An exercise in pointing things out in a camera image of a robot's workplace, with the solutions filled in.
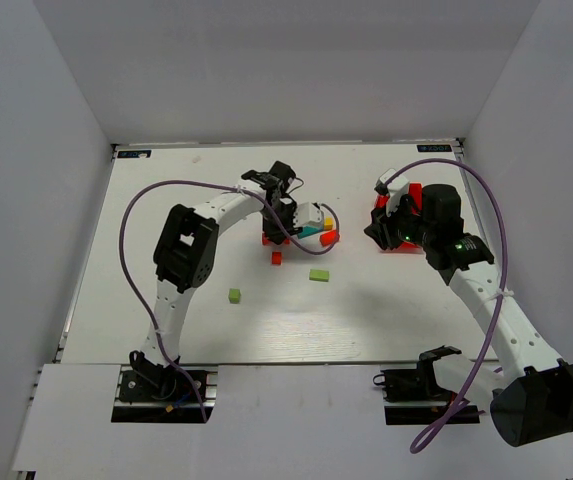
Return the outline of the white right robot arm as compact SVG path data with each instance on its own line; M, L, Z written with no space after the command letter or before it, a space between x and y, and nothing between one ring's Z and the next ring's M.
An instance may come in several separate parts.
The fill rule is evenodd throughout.
M384 250L420 247L428 264L463 302L501 365L501 372L473 367L460 350L439 347L421 354L419 382L427 395L467 390L465 399L489 414L513 447L573 432L573 364L536 331L512 294L501 288L501 269L483 240L464 230L461 198L446 184L428 185L415 201L400 177L379 183L385 205L374 209L365 234Z

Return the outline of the red arch block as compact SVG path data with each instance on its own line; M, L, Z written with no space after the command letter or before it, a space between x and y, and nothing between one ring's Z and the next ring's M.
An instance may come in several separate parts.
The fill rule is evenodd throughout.
M291 237L289 235L284 235L282 233L273 233L267 234L266 232L262 233L262 244L264 246L268 245L289 245L291 243Z

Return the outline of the teal long block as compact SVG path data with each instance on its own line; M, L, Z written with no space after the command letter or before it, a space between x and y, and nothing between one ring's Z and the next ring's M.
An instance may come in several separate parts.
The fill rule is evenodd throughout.
M298 233L298 238L303 239L306 237L310 237L312 235L319 234L320 232L323 232L323 228L310 227L310 226L303 227L302 230Z

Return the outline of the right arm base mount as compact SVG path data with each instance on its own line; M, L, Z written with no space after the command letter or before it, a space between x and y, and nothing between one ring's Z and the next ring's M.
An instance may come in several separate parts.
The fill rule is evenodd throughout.
M372 381L382 390L387 426L428 426L456 398L455 392L441 388L429 393L416 368L384 369Z

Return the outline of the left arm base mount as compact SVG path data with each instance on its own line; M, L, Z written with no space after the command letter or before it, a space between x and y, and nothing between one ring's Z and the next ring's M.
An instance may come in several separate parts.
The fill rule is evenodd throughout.
M198 387L206 420L213 412L216 400L217 372L189 369ZM190 383L176 374L169 383L157 388L123 368L118 377L112 407L114 424L204 424L199 400Z

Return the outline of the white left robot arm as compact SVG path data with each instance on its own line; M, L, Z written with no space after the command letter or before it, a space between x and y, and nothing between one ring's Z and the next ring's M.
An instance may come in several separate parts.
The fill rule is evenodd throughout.
M262 215L262 231L271 243L288 242L301 231L295 225L297 203L288 193L294 170L277 161L266 172L250 170L240 183L201 205L171 208L153 252L157 293L144 308L151 326L143 346L129 354L137 378L155 400L166 400L190 384L176 367L179 340L197 288L214 268L219 236L246 216Z

